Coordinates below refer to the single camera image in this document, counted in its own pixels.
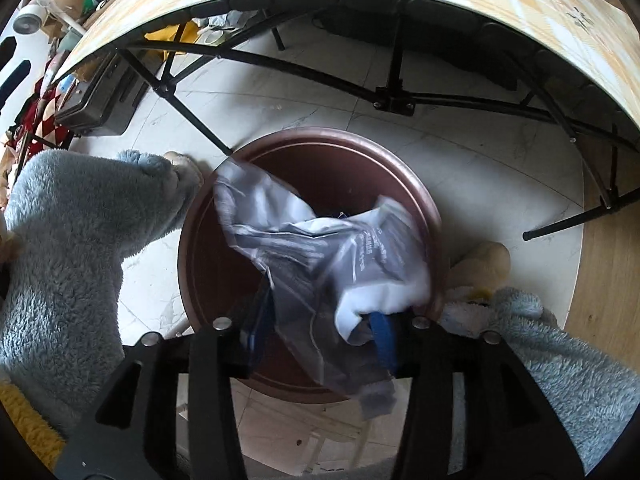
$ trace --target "wooden floor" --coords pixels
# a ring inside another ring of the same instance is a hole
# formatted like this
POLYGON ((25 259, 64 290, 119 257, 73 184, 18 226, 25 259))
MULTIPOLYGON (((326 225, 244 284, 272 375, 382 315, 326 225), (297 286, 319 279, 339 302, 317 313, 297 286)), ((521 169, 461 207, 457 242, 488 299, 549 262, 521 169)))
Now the wooden floor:
MULTIPOLYGON (((607 145, 582 145, 608 175, 607 145)), ((640 155, 620 152, 618 183, 621 194, 640 186, 640 155)), ((586 175, 585 209, 598 204, 598 193, 586 175)), ((565 329, 640 372, 640 203, 584 225, 565 329)))

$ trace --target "table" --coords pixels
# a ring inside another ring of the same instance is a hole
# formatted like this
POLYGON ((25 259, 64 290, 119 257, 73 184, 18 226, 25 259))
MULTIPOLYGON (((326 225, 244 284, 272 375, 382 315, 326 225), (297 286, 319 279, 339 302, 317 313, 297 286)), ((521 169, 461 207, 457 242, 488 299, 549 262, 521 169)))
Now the table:
POLYGON ((618 150, 637 152, 640 139, 640 40, 631 20, 603 0, 117 0, 95 23, 70 54, 61 74, 92 57, 118 50, 155 92, 199 129, 223 153, 231 150, 175 97, 176 84, 213 57, 245 62, 340 89, 369 101, 379 110, 412 115, 417 105, 474 108, 557 123, 568 142, 582 156, 596 183, 601 205, 572 218, 523 234, 525 240, 581 224, 640 200, 640 188, 619 196, 616 177, 618 150), (271 57, 235 49, 244 41, 279 23, 311 10, 338 5, 393 16, 398 26, 388 83, 372 91, 336 76, 271 57), (241 31, 220 46, 147 41, 146 32, 179 24, 194 17, 223 14, 230 9, 263 10, 262 22, 241 31), (467 41, 495 50, 501 62, 524 83, 530 93, 520 103, 474 96, 409 92, 399 78, 402 38, 407 22, 447 28, 467 41), (132 50, 163 49, 201 55, 177 75, 170 57, 160 78, 147 71, 132 50), (602 128, 568 118, 544 87, 556 75, 581 81, 581 91, 595 93, 610 105, 610 127, 602 128), (546 109, 529 105, 537 97, 546 109), (575 142, 577 136, 595 136, 611 145, 608 182, 575 142))

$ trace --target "yellow cloth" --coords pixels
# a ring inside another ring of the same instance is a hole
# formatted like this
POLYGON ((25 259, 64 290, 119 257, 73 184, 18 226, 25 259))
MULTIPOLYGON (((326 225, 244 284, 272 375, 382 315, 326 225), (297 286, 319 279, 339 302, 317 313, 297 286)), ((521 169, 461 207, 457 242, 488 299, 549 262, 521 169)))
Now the yellow cloth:
POLYGON ((62 437, 31 407, 14 384, 0 384, 0 402, 31 450, 53 471, 65 447, 62 437))
MULTIPOLYGON (((178 32, 178 25, 169 25, 169 27, 165 27, 161 30, 156 30, 155 32, 150 32, 145 34, 145 38, 152 41, 173 41, 175 37, 175 33, 178 32)), ((184 27, 184 32, 180 38, 182 43, 195 43, 198 39, 198 26, 193 23, 191 20, 187 22, 186 27, 184 27)), ((169 53, 164 51, 164 60, 169 57, 169 53)))

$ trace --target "black suitcase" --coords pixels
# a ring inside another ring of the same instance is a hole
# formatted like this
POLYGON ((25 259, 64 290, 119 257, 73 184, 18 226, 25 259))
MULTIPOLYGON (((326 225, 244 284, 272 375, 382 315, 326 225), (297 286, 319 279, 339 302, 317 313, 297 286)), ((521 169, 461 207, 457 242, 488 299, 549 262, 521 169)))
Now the black suitcase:
MULTIPOLYGON (((155 50, 140 52, 137 57, 152 73, 162 65, 162 53, 155 50)), ((148 83, 124 59, 109 54, 91 81, 78 83, 56 112, 56 121, 77 136, 121 135, 147 89, 148 83)))

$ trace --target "red object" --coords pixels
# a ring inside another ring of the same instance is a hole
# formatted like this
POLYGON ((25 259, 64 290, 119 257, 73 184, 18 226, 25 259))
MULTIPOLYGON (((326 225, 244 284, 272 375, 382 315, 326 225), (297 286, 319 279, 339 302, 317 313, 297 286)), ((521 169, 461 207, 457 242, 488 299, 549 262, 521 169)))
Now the red object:
MULTIPOLYGON (((422 182, 393 153, 348 132, 294 128, 254 140, 233 158, 252 162, 290 184, 318 216, 365 212, 379 195, 398 200, 420 231, 433 285, 427 314, 439 317, 445 275, 440 215, 422 182)), ((214 204, 215 179, 213 173, 191 205, 178 248, 180 294, 194 330, 226 316, 241 298, 255 294, 262 277, 251 261, 226 244, 214 204)), ((260 393, 290 402, 343 400, 313 382, 275 335, 258 369, 243 382, 260 393)))

